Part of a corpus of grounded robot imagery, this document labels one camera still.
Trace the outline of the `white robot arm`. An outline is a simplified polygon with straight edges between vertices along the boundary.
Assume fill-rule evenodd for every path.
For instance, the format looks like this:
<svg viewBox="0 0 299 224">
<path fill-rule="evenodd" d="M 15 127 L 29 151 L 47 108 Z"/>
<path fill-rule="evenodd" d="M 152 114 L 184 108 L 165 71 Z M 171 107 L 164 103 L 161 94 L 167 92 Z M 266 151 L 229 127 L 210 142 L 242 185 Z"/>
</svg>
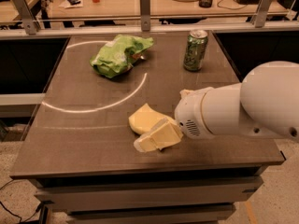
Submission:
<svg viewBox="0 0 299 224">
<path fill-rule="evenodd" d="M 299 141 L 299 64 L 269 62 L 252 69 L 242 82 L 220 88 L 183 90 L 168 117 L 149 105 L 129 118 L 140 135 L 140 152 L 162 150 L 183 136 L 209 139 L 217 135 L 289 138 Z"/>
</svg>

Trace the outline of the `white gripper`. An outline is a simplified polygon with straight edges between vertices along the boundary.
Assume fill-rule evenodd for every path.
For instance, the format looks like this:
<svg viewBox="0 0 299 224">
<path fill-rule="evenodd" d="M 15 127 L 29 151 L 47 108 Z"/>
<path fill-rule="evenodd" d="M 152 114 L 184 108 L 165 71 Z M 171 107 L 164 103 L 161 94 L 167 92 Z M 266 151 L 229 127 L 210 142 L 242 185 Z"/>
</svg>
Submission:
<svg viewBox="0 0 299 224">
<path fill-rule="evenodd" d="M 214 134 L 206 127 L 202 114 L 203 98 L 211 90 L 212 87 L 180 91 L 181 100 L 175 109 L 178 124 L 168 118 L 161 119 L 134 141 L 135 149 L 139 152 L 162 150 L 179 143 L 183 133 L 191 139 L 213 138 Z"/>
</svg>

